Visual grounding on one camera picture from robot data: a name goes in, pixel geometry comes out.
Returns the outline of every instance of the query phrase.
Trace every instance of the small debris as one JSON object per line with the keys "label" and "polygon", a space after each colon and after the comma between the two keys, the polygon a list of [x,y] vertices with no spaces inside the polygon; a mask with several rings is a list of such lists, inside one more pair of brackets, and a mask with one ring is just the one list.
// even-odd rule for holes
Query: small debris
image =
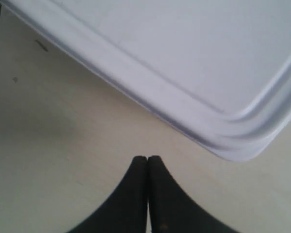
{"label": "small debris", "polygon": [[44,44],[42,44],[41,43],[41,41],[39,41],[39,40],[35,40],[35,42],[45,51],[45,52],[48,52],[49,50],[48,50],[48,48],[44,45]]}

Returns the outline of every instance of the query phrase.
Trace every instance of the light wooden table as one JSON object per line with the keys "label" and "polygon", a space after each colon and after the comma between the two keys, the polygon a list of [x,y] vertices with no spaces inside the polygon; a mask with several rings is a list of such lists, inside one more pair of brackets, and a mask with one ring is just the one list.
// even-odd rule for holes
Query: light wooden table
{"label": "light wooden table", "polygon": [[257,158],[224,161],[2,12],[0,233],[68,231],[111,194],[133,156],[153,154],[229,226],[291,232],[291,123]]}

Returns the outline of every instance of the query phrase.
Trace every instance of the white plastic tray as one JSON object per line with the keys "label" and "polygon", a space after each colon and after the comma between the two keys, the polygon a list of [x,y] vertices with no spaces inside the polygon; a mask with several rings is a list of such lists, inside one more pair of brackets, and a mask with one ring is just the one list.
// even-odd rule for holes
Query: white plastic tray
{"label": "white plastic tray", "polygon": [[1,2],[220,157],[253,158],[291,119],[291,1]]}

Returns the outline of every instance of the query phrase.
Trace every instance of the beige surface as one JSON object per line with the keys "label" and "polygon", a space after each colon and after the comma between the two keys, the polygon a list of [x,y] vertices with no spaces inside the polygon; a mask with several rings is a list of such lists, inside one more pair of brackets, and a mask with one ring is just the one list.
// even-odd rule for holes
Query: beige surface
{"label": "beige surface", "polygon": [[107,198],[140,154],[161,155],[196,202],[237,230],[291,232],[291,123],[256,159],[224,161],[4,11],[0,233],[69,230]]}

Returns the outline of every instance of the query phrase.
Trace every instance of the table surface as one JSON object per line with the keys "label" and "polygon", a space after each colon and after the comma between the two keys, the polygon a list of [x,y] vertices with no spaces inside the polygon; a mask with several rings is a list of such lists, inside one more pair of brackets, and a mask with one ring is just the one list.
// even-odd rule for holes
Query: table surface
{"label": "table surface", "polygon": [[291,123],[257,158],[224,161],[3,10],[0,233],[68,231],[112,193],[133,156],[154,154],[236,230],[291,232]]}

